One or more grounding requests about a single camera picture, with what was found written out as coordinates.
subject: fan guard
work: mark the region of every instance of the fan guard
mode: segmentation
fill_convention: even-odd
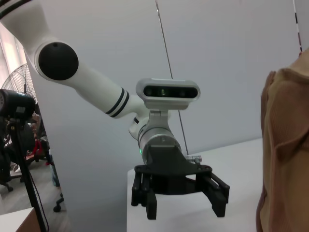
[[[33,82],[30,76],[28,64],[23,64],[15,69],[5,80],[2,89],[13,90],[20,93],[30,94],[37,103]]]

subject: white wall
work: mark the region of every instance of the white wall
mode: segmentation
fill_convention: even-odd
[[[173,78],[201,88],[197,104],[181,113],[189,153],[260,137],[265,79],[299,54],[292,0],[158,5]]]
[[[299,33],[303,51],[309,48],[309,1],[295,0]]]
[[[0,87],[8,76],[26,63],[20,42],[0,23]]]
[[[130,93],[142,78],[170,78],[153,0],[41,2],[51,31]],[[134,116],[112,119],[73,89],[30,72],[73,231],[125,231],[126,174],[142,163],[127,130]],[[185,150],[175,115],[170,125]]]

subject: floor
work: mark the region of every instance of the floor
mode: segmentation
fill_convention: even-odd
[[[39,191],[43,208],[49,224],[49,232],[71,232],[71,225],[66,213],[64,203],[61,203],[61,211],[53,211],[56,201],[60,198],[60,189],[56,188],[51,179],[51,170],[45,165],[45,161],[33,162],[30,167],[34,183]],[[0,185],[0,195],[2,197],[6,213],[15,212],[30,208],[30,201],[25,185],[19,179],[13,179],[9,185],[14,188],[8,192],[7,188]]]

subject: brown fabric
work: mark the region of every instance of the brown fabric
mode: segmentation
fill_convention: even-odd
[[[261,97],[258,232],[309,232],[309,50],[271,72]]]

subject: tripod stand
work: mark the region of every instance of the tripod stand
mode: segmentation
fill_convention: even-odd
[[[12,144],[16,152],[17,160],[20,166],[20,171],[23,176],[23,180],[26,186],[28,197],[31,203],[31,206],[34,208],[41,232],[46,232],[44,220],[41,214],[40,206],[33,188],[31,181],[31,175],[25,160],[24,149],[20,139],[20,132],[24,129],[25,121],[20,121],[19,119],[11,119],[8,124],[8,132],[11,136]]]

